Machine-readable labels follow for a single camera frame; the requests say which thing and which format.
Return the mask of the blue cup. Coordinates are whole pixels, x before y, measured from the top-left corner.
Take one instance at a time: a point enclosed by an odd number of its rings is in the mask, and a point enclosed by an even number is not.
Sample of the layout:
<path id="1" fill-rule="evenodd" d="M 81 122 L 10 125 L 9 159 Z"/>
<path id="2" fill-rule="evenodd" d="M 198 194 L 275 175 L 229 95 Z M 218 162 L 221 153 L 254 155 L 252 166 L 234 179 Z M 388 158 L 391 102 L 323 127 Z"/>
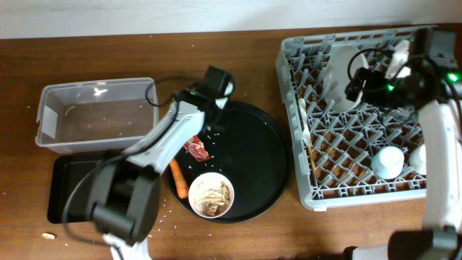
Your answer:
<path id="1" fill-rule="evenodd" d="M 379 178 L 392 179 L 399 176 L 404 166 L 404 154 L 394 146 L 382 148 L 372 159 L 371 168 Z"/>

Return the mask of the white plastic fork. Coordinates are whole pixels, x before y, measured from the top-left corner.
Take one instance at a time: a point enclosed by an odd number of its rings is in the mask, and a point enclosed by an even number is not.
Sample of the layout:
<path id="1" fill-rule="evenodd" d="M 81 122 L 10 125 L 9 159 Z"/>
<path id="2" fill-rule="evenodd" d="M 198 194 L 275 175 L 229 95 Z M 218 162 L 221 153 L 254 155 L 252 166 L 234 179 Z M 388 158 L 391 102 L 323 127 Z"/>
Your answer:
<path id="1" fill-rule="evenodd" d="M 310 135 L 310 130 L 308 127 L 308 115 L 307 115 L 307 108 L 306 108 L 306 102 L 303 98 L 298 99 L 298 105 L 300 109 L 300 117 L 301 117 L 301 122 L 302 122 L 302 134 L 303 138 L 305 140 L 305 143 L 308 147 L 312 147 L 312 141 L 311 141 L 311 135 Z"/>

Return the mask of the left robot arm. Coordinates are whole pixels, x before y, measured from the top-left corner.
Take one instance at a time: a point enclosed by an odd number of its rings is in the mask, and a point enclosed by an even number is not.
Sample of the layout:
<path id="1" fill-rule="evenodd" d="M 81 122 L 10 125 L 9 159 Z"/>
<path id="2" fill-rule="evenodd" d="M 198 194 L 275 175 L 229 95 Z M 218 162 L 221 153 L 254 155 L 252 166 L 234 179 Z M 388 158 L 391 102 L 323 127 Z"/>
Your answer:
<path id="1" fill-rule="evenodd" d="M 175 93 L 165 117 L 144 138 L 90 171 L 86 215 L 114 259 L 149 259 L 160 176 L 187 141 L 219 120 L 231 94 L 230 88 Z"/>

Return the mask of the red snack wrapper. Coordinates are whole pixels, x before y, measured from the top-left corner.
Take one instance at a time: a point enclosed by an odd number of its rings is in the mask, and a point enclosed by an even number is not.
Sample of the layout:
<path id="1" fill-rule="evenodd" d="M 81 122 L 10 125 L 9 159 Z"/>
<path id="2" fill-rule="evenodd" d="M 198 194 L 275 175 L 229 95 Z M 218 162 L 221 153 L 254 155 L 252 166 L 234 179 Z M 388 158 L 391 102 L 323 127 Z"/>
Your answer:
<path id="1" fill-rule="evenodd" d="M 197 136 L 191 137 L 183 145 L 183 148 L 198 162 L 204 162 L 211 158 L 205 150 L 204 143 Z"/>

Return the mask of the grey plate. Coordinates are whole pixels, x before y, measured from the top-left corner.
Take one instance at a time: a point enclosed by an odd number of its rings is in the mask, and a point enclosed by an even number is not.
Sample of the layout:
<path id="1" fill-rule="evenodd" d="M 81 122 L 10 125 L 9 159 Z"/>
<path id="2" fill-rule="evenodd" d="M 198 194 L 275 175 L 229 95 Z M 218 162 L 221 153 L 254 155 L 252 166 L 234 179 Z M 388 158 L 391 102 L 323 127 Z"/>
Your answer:
<path id="1" fill-rule="evenodd" d="M 331 110 L 337 113 L 348 112 L 356 108 L 361 100 L 362 93 L 353 101 L 347 100 L 345 89 L 350 83 L 347 68 L 351 58 L 359 52 L 354 46 L 346 45 L 338 49 L 326 65 L 323 78 L 323 89 L 326 91 L 324 100 L 327 105 L 333 104 Z"/>

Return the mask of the white cup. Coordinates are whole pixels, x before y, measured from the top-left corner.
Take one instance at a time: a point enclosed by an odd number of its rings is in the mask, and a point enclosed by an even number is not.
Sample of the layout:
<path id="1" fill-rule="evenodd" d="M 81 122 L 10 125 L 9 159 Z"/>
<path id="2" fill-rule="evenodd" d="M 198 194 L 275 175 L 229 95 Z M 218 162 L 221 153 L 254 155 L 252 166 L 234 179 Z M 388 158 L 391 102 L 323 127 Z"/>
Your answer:
<path id="1" fill-rule="evenodd" d="M 409 165 L 415 172 L 421 175 L 427 174 L 426 147 L 425 144 L 417 147 L 409 156 Z"/>

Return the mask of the orange carrot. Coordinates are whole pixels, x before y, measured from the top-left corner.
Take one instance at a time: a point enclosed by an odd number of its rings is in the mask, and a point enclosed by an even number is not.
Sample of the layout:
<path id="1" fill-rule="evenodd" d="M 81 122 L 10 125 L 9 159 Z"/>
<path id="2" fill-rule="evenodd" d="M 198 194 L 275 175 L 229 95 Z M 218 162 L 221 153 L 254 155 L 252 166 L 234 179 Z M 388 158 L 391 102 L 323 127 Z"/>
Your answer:
<path id="1" fill-rule="evenodd" d="M 175 159 L 172 159 L 170 161 L 170 169 L 173 175 L 173 179 L 175 181 L 177 195 L 181 199 L 186 199 L 188 197 L 189 187 L 188 187 L 188 184 L 186 183 L 185 178 L 183 177 L 179 164 Z"/>

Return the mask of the white bowl with food scraps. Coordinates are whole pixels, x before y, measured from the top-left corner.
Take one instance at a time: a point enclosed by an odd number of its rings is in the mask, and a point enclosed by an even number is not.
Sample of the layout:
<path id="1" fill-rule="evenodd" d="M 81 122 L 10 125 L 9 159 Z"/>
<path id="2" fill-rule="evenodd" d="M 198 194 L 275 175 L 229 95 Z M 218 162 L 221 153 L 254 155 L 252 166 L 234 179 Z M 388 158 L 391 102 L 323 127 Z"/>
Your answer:
<path id="1" fill-rule="evenodd" d="M 217 219 L 225 215 L 234 200 L 234 187 L 221 173 L 203 173 L 189 187 L 188 201 L 191 209 L 206 219 Z"/>

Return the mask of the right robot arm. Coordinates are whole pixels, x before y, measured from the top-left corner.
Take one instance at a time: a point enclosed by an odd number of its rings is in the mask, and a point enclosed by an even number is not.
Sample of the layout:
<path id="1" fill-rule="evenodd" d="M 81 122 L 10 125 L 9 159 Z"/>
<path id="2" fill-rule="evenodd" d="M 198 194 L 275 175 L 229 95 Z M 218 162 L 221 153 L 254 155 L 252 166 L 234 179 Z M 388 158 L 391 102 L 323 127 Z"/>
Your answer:
<path id="1" fill-rule="evenodd" d="M 421 230 L 394 232 L 383 246 L 344 249 L 343 259 L 461 258 L 461 70 L 456 33 L 439 27 L 413 33 L 409 58 L 392 75 L 349 74 L 345 94 L 393 110 L 413 106 L 426 149 L 427 195 Z"/>

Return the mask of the wooden chopstick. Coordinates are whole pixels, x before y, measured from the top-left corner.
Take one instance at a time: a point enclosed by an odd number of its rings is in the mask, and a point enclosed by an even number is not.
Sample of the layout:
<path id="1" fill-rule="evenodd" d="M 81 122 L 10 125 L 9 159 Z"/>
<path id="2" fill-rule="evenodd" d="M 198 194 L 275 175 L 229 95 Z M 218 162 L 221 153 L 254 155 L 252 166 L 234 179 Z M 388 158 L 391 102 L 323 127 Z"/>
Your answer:
<path id="1" fill-rule="evenodd" d="M 316 165 L 315 165 L 314 157 L 313 157 L 313 149 L 312 149 L 312 146 L 310 146 L 310 145 L 308 145 L 308 154 L 309 154 L 309 158 L 310 158 L 310 165 L 311 165 L 312 171 L 315 172 L 316 171 Z"/>

